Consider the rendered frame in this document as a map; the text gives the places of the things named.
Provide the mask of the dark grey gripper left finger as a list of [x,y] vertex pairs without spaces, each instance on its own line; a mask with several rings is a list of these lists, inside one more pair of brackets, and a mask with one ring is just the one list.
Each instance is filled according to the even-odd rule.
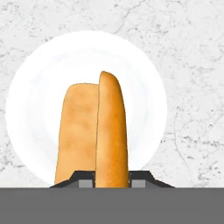
[[95,172],[94,171],[75,171],[70,179],[64,180],[52,188],[74,187],[74,188],[94,188]]

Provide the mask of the golden brown hot dog bun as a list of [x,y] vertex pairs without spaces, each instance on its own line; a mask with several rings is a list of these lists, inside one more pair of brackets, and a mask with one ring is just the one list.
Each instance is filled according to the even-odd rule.
[[97,84],[74,84],[66,91],[54,184],[73,183],[80,173],[96,188],[129,186],[123,95],[111,73],[101,72]]

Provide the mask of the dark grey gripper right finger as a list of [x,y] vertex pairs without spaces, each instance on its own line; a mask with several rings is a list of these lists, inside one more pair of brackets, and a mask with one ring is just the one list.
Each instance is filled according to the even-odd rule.
[[165,182],[157,180],[153,177],[150,171],[130,171],[129,172],[129,187],[130,188],[172,188]]

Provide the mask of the white round plate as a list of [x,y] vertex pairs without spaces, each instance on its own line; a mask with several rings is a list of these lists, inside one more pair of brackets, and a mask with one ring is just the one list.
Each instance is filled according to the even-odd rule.
[[53,38],[17,70],[6,100],[6,127],[24,163],[53,184],[60,117],[67,89],[97,83],[112,73],[122,88],[126,110],[129,168],[142,169],[165,131],[167,101],[163,82],[146,54],[129,41],[103,31],[75,31]]

